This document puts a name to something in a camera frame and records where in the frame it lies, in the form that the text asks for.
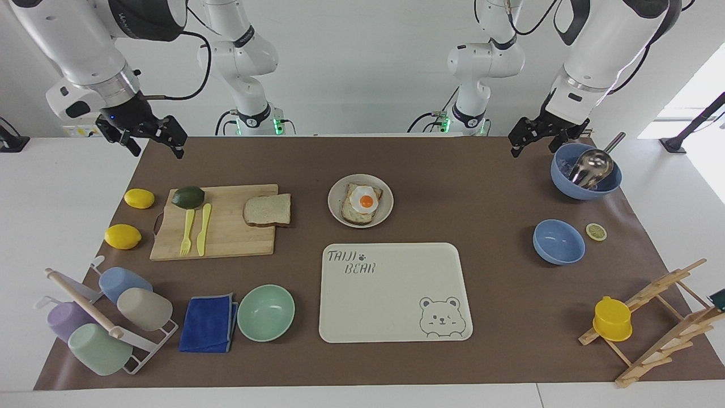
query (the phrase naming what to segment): metal ladle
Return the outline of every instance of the metal ladle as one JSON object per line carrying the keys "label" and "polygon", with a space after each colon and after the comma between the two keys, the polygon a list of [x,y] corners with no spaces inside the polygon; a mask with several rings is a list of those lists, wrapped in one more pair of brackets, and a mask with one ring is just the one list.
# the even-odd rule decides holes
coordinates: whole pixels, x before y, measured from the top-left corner
{"label": "metal ladle", "polygon": [[614,169],[614,160],[609,156],[626,134],[619,134],[610,142],[604,150],[591,149],[582,153],[576,164],[569,173],[569,180],[581,188],[591,189],[598,182],[609,176]]}

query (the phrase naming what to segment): bear drawing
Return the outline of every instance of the bear drawing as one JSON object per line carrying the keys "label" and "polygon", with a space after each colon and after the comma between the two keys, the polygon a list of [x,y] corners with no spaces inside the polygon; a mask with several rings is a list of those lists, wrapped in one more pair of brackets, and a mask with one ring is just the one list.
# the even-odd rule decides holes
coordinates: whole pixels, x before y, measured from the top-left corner
{"label": "bear drawing", "polygon": [[463,338],[465,320],[460,314],[460,302],[453,296],[445,301],[434,302],[430,298],[420,300],[423,315],[420,329],[427,338]]}

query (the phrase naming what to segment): black stand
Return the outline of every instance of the black stand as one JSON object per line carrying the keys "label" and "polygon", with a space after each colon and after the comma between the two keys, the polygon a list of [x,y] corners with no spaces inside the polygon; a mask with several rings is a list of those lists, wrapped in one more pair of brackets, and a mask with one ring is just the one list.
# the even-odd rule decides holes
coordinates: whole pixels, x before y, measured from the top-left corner
{"label": "black stand", "polygon": [[725,105],[725,92],[720,94],[720,96],[715,99],[715,102],[706,107],[705,110],[703,110],[695,119],[692,119],[692,122],[690,122],[689,125],[680,132],[680,134],[670,139],[660,139],[660,143],[665,150],[670,153],[687,153],[685,149],[682,148],[682,142],[723,105]]}
{"label": "black stand", "polygon": [[20,152],[30,141],[27,136],[15,136],[0,126],[0,153]]}

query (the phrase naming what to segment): lime slice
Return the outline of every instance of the lime slice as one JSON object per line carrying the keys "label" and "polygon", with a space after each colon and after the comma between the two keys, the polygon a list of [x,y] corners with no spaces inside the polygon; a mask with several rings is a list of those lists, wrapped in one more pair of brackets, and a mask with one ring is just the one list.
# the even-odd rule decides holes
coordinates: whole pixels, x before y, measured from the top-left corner
{"label": "lime slice", "polygon": [[602,242],[607,239],[607,230],[599,224],[587,225],[587,235],[595,241]]}

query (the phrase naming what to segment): brown mat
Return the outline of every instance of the brown mat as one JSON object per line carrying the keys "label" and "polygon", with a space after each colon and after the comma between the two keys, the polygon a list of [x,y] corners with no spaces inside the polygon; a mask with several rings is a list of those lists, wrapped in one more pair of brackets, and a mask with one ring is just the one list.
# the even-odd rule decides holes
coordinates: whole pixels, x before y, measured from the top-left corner
{"label": "brown mat", "polygon": [[[176,334],[135,376],[99,377],[56,341],[36,389],[613,381],[625,369],[622,361],[603,341],[584,347],[577,338],[591,327],[603,295],[626,300],[667,270],[622,192],[588,203],[568,199],[550,180],[546,142],[527,147],[517,160],[508,150],[504,138],[193,138],[184,159],[176,160],[166,147],[149,143],[129,187],[150,189],[157,204],[140,211],[121,203],[113,217],[113,224],[137,226],[144,240],[129,251],[103,244],[103,269],[123,266],[147,278],[173,302],[179,324],[192,296],[233,291],[241,300],[254,287],[275,283],[294,296],[294,323],[272,343],[254,343],[235,329],[228,354],[179,353]],[[332,184],[354,173],[380,177],[395,194],[392,215],[377,227],[351,229],[328,211]],[[152,226],[169,189],[267,183],[279,184],[293,201],[294,227],[277,230],[274,255],[149,260]],[[534,252],[531,236],[537,223],[550,218],[580,231],[600,223],[609,238],[585,238],[587,254],[577,264],[549,265]],[[322,341],[321,252],[334,242],[455,245],[476,328],[471,338]],[[703,256],[693,253],[692,260]],[[97,281],[92,272],[85,280],[91,287]],[[688,312],[676,290],[665,298]],[[132,328],[107,299],[98,306]],[[675,323],[652,302],[634,314],[634,335],[620,347],[635,359]],[[725,368],[705,336],[694,343],[643,379],[724,379]]]}

